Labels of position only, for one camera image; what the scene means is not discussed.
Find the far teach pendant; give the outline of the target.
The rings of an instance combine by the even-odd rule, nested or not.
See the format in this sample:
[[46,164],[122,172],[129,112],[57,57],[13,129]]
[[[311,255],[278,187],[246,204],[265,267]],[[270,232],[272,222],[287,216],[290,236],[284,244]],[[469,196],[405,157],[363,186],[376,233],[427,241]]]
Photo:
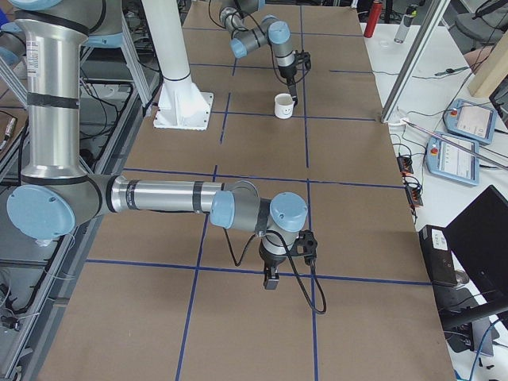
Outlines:
[[458,98],[445,112],[445,125],[449,132],[491,144],[495,132],[497,113],[494,109]]

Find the grey water bottle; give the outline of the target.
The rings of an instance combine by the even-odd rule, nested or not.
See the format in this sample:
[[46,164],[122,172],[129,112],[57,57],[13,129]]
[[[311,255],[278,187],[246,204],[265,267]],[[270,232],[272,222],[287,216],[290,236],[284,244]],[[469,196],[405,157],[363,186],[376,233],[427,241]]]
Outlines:
[[406,8],[405,13],[402,16],[402,20],[399,24],[398,30],[394,36],[394,42],[397,44],[402,44],[406,36],[410,30],[410,26],[413,23],[413,20],[417,14],[418,5],[411,4]]

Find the black box device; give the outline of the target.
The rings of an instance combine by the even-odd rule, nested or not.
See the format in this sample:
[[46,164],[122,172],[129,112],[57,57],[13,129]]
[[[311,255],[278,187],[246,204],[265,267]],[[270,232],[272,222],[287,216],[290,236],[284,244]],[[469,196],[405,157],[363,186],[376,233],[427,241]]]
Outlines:
[[418,233],[425,267],[432,284],[444,287],[457,285],[452,252],[444,235],[444,229],[425,225]]

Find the aluminium frame post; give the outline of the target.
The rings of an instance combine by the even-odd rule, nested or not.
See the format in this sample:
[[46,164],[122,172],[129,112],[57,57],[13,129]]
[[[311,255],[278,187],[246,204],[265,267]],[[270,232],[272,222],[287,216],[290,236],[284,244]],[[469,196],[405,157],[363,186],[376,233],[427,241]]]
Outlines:
[[383,107],[383,111],[380,116],[380,121],[382,123],[388,123],[390,121],[391,115],[393,114],[395,107],[398,105],[398,101],[401,98],[407,83],[411,79],[414,69],[423,55],[425,47],[433,35],[434,29],[439,25],[449,3],[450,0],[433,0],[431,2],[428,13],[420,25],[414,42],[411,45],[397,79],[394,82],[394,86],[389,93],[385,106]]

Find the white smiley face mug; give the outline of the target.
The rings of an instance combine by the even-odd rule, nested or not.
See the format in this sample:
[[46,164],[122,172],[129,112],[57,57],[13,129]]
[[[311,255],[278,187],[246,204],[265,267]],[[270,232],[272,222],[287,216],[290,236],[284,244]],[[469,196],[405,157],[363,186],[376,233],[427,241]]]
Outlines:
[[277,94],[274,98],[274,114],[279,119],[288,119],[294,112],[294,99],[288,93]]

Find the black laptop computer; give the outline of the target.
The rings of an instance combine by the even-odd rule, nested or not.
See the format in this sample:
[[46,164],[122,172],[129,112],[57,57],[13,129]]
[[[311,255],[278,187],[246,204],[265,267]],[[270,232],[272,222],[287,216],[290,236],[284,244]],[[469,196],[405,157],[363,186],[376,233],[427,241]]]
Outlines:
[[490,185],[444,230],[449,247],[488,301],[507,295],[507,200]]

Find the near teach pendant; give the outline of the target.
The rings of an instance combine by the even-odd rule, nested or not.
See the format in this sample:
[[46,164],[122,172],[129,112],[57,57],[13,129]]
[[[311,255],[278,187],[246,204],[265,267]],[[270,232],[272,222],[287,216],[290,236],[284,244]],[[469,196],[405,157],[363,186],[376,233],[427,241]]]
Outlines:
[[479,143],[448,133],[439,133],[439,136],[440,139],[431,137],[426,147],[426,165],[429,172],[468,186],[477,186],[479,159],[446,141],[475,153],[479,151]]

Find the red bottle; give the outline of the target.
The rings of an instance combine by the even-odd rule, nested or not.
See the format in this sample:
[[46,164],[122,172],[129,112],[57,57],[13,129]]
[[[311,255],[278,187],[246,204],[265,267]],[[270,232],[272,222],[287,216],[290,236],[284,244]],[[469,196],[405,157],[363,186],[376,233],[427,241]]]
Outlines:
[[368,21],[364,29],[364,37],[371,38],[374,34],[375,27],[377,26],[380,14],[383,10],[383,2],[375,0],[371,4],[371,8],[368,13]]

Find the reacher grabber stick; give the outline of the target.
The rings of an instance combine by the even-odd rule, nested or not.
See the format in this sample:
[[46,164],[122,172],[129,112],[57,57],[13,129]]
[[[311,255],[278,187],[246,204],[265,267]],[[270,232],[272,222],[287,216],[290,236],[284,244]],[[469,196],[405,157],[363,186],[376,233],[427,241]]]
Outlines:
[[502,165],[499,162],[497,162],[497,161],[495,161],[493,159],[490,159],[490,158],[488,158],[488,157],[486,157],[484,155],[481,155],[480,153],[475,152],[474,150],[465,148],[465,147],[461,146],[460,144],[457,144],[457,143],[455,143],[455,142],[453,142],[453,141],[443,137],[442,135],[440,135],[438,133],[431,132],[431,131],[429,131],[427,129],[424,129],[424,128],[418,126],[418,125],[415,125],[414,123],[410,122],[407,118],[402,118],[402,119],[399,120],[399,122],[396,122],[396,123],[390,123],[389,122],[388,125],[389,126],[407,125],[409,127],[412,127],[414,129],[422,132],[422,133],[426,133],[426,134],[430,135],[431,137],[434,137],[434,138],[436,138],[438,140],[441,140],[441,141],[443,141],[443,142],[445,142],[447,144],[450,144],[451,146],[456,147],[459,150],[462,150],[462,151],[466,152],[467,154],[469,154],[471,156],[474,156],[474,157],[476,157],[476,158],[478,158],[480,160],[488,162],[489,164],[493,164],[496,168],[499,168],[499,169],[501,169],[503,171],[507,170],[507,166]]

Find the teach pendant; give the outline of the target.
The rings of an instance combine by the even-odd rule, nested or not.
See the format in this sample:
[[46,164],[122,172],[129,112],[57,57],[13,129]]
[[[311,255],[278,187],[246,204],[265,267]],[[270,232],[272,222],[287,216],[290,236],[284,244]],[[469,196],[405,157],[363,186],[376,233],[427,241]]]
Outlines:
[[468,186],[477,186],[479,159],[446,141],[475,153],[479,151],[479,143],[448,133],[439,133],[439,136],[440,139],[431,137],[426,147],[426,165],[429,172]]
[[449,132],[491,144],[495,132],[497,113],[494,109],[458,98],[445,112],[445,125]]

